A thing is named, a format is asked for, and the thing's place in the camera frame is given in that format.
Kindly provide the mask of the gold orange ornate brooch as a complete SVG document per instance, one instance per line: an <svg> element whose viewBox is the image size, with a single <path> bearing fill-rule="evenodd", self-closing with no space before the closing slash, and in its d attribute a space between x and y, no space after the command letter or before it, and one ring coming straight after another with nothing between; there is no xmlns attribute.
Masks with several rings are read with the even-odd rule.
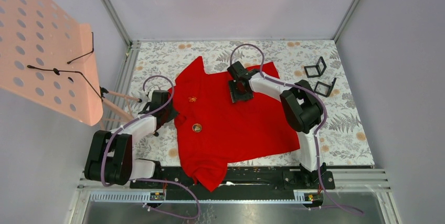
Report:
<svg viewBox="0 0 445 224"><path fill-rule="evenodd" d="M197 98L196 98L195 96L188 97L188 101L189 101L190 103L194 103L194 102L197 101Z"/></svg>

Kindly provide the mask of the round orange white brooch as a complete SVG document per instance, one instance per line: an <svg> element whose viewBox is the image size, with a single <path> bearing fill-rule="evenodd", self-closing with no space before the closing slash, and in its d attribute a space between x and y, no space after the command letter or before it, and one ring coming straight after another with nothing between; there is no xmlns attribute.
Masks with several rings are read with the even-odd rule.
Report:
<svg viewBox="0 0 445 224"><path fill-rule="evenodd" d="M202 125L199 124L199 123L195 123L195 124L192 125L192 130L193 130L193 132L195 132L195 133L199 133L199 132L201 132L202 129L203 129L203 127L202 127Z"/></svg>

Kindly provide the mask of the red shirt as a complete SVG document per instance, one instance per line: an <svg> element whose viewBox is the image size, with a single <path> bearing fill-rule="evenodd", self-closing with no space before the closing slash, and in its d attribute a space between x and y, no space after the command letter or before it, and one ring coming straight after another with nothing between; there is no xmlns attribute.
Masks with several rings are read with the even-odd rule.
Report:
<svg viewBox="0 0 445 224"><path fill-rule="evenodd" d="M230 78L227 72L206 73L203 58L197 57L175 79L174 124L181 167L209 191L221 184L230 163L300 148L281 103L260 93L232 103ZM194 103L188 101L192 96L197 98ZM202 125L201 132L193 132L195 123Z"/></svg>

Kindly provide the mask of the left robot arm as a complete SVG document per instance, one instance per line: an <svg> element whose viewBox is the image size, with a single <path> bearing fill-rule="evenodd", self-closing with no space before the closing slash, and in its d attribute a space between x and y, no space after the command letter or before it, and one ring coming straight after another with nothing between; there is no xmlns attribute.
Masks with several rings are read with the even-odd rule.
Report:
<svg viewBox="0 0 445 224"><path fill-rule="evenodd" d="M161 126L177 115L170 92L153 91L151 101L134 120L112 131L94 133L83 171L85 179L106 186L143 179L149 187L158 187L163 174L156 169L156 162L136 158L133 146L148 135L158 136Z"/></svg>

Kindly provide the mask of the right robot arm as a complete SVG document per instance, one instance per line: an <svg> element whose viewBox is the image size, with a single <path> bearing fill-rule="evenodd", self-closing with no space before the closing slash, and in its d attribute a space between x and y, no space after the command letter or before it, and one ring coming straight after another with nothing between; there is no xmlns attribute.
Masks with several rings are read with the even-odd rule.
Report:
<svg viewBox="0 0 445 224"><path fill-rule="evenodd" d="M306 188L324 189L322 175L326 166L320 161L319 130L325 123L326 108L305 80L285 83L262 71L248 70L239 61L231 64L228 73L230 95L234 103L253 99L261 93L281 102L289 126L296 131L300 149L300 171L297 181Z"/></svg>

